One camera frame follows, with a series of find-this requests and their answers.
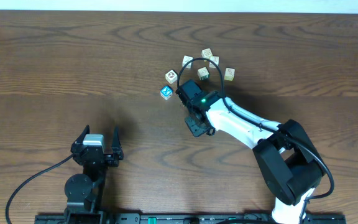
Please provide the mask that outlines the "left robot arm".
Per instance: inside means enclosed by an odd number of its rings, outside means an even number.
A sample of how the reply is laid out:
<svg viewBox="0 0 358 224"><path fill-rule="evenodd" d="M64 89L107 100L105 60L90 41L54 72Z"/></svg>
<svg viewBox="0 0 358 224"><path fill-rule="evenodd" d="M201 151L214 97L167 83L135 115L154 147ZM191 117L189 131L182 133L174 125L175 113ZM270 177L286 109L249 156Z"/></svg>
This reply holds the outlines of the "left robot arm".
<svg viewBox="0 0 358 224"><path fill-rule="evenodd" d="M114 129L111 150L105 152L104 136L91 134L89 126L71 145L73 160L83 172L71 176L65 184L65 223L114 223L114 216L101 209L101 201L108 169L119 166L124 158L119 128Z"/></svg>

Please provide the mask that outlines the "wooden block yellow side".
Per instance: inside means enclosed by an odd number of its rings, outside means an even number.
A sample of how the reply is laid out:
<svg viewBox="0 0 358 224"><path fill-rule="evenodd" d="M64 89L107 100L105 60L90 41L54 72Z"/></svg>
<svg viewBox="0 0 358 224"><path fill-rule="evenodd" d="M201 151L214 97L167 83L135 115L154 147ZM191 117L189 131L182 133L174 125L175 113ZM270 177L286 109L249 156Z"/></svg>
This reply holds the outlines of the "wooden block yellow side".
<svg viewBox="0 0 358 224"><path fill-rule="evenodd" d="M235 75L235 69L234 68L226 68L224 79L228 81L233 81Z"/></svg>

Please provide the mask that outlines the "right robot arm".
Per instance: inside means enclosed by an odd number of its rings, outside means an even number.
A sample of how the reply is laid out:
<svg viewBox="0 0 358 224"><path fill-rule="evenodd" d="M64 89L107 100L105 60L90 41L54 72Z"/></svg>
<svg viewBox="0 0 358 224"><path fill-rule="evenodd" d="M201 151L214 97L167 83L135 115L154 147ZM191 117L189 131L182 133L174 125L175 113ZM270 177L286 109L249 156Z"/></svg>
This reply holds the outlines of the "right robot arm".
<svg viewBox="0 0 358 224"><path fill-rule="evenodd" d="M273 221L300 223L306 217L306 201L328 168L298 122L263 119L217 91L203 91L194 80L178 86L176 94L189 111L185 122L195 137L224 131L252 149L275 196Z"/></svg>

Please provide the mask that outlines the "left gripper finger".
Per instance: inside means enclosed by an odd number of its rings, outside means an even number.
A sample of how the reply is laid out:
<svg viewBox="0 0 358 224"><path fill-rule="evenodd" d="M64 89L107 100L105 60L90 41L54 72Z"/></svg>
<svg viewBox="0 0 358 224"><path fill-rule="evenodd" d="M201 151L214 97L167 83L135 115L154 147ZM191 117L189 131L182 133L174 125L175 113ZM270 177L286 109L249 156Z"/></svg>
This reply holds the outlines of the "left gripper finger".
<svg viewBox="0 0 358 224"><path fill-rule="evenodd" d="M74 144L82 144L84 141L84 138L87 134L90 133L90 126L86 125L84 130L82 131L82 133L77 137L77 139L75 140Z"/></svg>
<svg viewBox="0 0 358 224"><path fill-rule="evenodd" d="M121 142L119 140L119 127L118 126L116 126L114 128L114 134L113 134L111 149L112 149L114 154L118 154L118 155L122 154L122 146L121 146Z"/></svg>

